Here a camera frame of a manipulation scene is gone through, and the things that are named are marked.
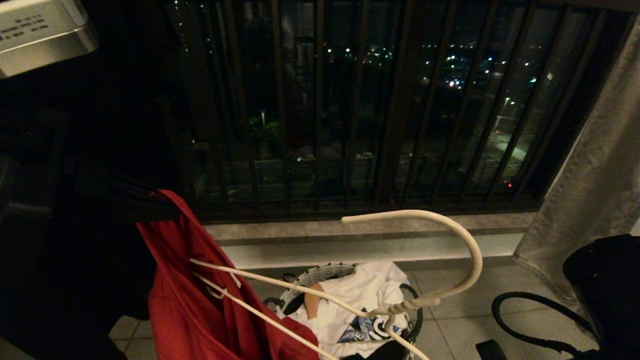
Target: laundry basket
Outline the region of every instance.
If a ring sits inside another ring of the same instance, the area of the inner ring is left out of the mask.
[[[292,284],[309,288],[313,284],[317,284],[321,281],[338,279],[339,277],[351,275],[355,271],[355,267],[356,265],[351,264],[329,263],[327,265],[315,266],[297,277],[294,274],[284,274],[282,278],[284,281],[291,282]],[[405,299],[416,299],[418,297],[418,293],[410,285],[402,284],[400,289],[402,290]],[[264,303],[265,305],[275,304],[276,314],[279,317],[284,317],[299,309],[300,306],[304,304],[304,299],[304,293],[294,289],[288,289],[280,296],[279,299],[271,297],[266,299]],[[422,308],[409,311],[406,316],[408,326],[402,331],[401,336],[403,339],[414,345],[415,339],[422,329]],[[405,351],[402,359],[412,360],[413,353]]]

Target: car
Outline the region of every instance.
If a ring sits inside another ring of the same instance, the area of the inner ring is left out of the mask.
[[[315,159],[316,159],[316,157],[313,156],[313,155],[298,156],[298,162],[299,163],[310,163],[311,161],[314,161]]]
[[[358,160],[368,160],[368,159],[373,159],[374,155],[370,152],[363,152],[361,154],[356,154],[356,159]]]

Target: plastic hanger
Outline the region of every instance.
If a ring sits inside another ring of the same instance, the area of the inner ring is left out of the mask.
[[[399,315],[399,314],[404,313],[404,312],[409,311],[409,310],[417,310],[417,309],[419,309],[421,307],[439,305],[441,299],[444,299],[446,297],[450,297],[451,295],[459,294],[459,293],[469,289],[471,286],[473,286],[474,283],[476,283],[476,281],[480,277],[480,273],[482,272],[482,266],[483,266],[482,253],[481,253],[480,247],[478,246],[478,244],[477,244],[476,240],[474,239],[474,237],[464,227],[462,227],[462,225],[460,225],[457,222],[451,220],[450,218],[447,218],[447,217],[445,217],[443,215],[440,215],[440,214],[437,214],[437,213],[432,213],[430,211],[424,211],[424,210],[388,211],[388,212],[385,212],[385,213],[358,215],[358,216],[354,216],[354,217],[343,217],[342,218],[342,222],[345,223],[345,224],[355,224],[355,223],[359,223],[359,222],[370,222],[370,221],[390,220],[390,219],[400,219],[400,218],[419,218],[419,219],[430,220],[432,222],[443,224],[443,225],[446,225],[451,231],[453,231],[453,233],[455,233],[460,238],[462,238],[462,240],[465,242],[465,245],[469,249],[469,252],[471,254],[471,260],[472,260],[472,268],[471,268],[471,271],[469,272],[469,274],[467,275],[467,277],[464,278],[464,280],[462,280],[456,286],[453,286],[452,288],[432,291],[432,292],[423,294],[422,296],[420,296],[417,299],[405,300],[405,301],[403,301],[403,302],[401,302],[399,304],[394,304],[394,305],[391,305],[391,306],[388,306],[388,307],[379,307],[379,308],[377,308],[375,310],[364,312],[364,311],[360,311],[360,310],[356,309],[355,307],[350,306],[349,304],[341,301],[340,299],[338,299],[338,298],[336,298],[334,296],[331,296],[331,295],[329,295],[327,293],[324,293],[322,291],[317,291],[317,290],[313,290],[313,289],[310,289],[310,288],[305,288],[303,286],[294,285],[294,284],[291,284],[291,283],[288,283],[288,282],[285,282],[285,281],[276,280],[276,279],[272,279],[270,277],[261,276],[261,275],[257,275],[257,274],[252,274],[250,272],[245,272],[245,271],[242,271],[242,270],[229,268],[229,267],[226,267],[226,266],[214,265],[214,264],[206,263],[206,262],[195,260],[195,259],[190,259],[190,261],[192,263],[200,265],[200,266],[206,266],[208,268],[213,268],[213,269],[224,271],[224,272],[228,272],[228,273],[231,273],[231,274],[242,275],[242,276],[245,276],[245,277],[248,277],[248,278],[251,278],[251,279],[264,281],[264,282],[268,282],[270,284],[282,286],[283,288],[294,289],[294,290],[300,291],[302,293],[308,293],[308,294],[311,294],[311,295],[316,295],[316,296],[321,297],[323,299],[326,299],[326,300],[329,300],[331,302],[334,302],[338,306],[342,307],[343,309],[345,309],[345,310],[347,310],[347,311],[349,311],[351,313],[354,313],[357,316],[360,316],[362,318],[372,318],[372,317],[375,317],[375,316],[378,316],[378,315],[389,316],[389,319],[387,320],[387,322],[385,322],[385,331],[387,332],[387,334],[389,334],[391,336],[391,338],[393,338],[398,343],[400,343],[404,348],[406,348],[410,352],[413,352],[420,359],[429,360],[427,355],[425,355],[423,352],[418,350],[415,346],[410,344],[405,339],[402,339],[402,337],[400,337],[400,335],[396,334],[392,330],[392,326],[393,326],[393,323],[395,322],[396,315]],[[213,288],[215,288],[216,290],[221,292],[221,295],[216,295],[216,294],[212,293],[212,295],[214,295],[215,297],[228,296],[231,300],[238,302],[238,304],[240,304],[241,306],[243,306],[247,310],[251,311],[252,313],[254,313],[256,315],[258,315],[262,319],[265,319],[266,321],[268,321],[272,325],[278,327],[280,330],[286,332],[288,335],[292,336],[293,338],[296,338],[298,341],[301,341],[304,345],[314,349],[315,351],[319,352],[320,354],[322,354],[323,356],[325,356],[325,357],[327,357],[327,358],[329,358],[331,360],[335,359],[335,357],[333,357],[331,355],[328,355],[326,352],[322,351],[321,349],[319,349],[315,345],[307,342],[306,340],[302,339],[301,337],[295,335],[294,333],[292,333],[288,329],[283,329],[283,327],[280,324],[277,324],[277,323],[273,322],[266,315],[260,313],[260,311],[258,311],[256,309],[252,308],[251,306],[241,302],[241,300],[239,300],[239,299],[235,299],[230,294],[228,294],[226,292],[226,290],[224,290],[224,289],[220,288],[219,286],[213,284],[211,281],[208,281],[207,279],[203,278],[201,275],[199,275],[197,273],[194,273],[194,275],[197,276],[200,280],[203,280],[204,282],[206,282],[209,286],[212,286]]]

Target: red shirt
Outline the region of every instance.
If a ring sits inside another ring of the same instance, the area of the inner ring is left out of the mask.
[[[178,220],[138,223],[158,264],[149,294],[158,360],[318,359],[316,352],[229,298],[219,300],[206,292],[204,283],[191,271],[317,344],[309,328],[289,318],[281,320],[263,305],[243,277],[236,276],[242,284],[238,288],[230,274],[189,262],[195,258],[234,267],[182,198],[168,190],[159,193],[182,214]]]

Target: window sill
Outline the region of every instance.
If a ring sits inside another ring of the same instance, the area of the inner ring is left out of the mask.
[[[536,213],[454,215],[451,218],[471,235],[524,233]],[[443,225],[417,219],[343,224],[339,220],[205,225],[221,246],[306,243],[312,241],[366,241],[450,236]]]

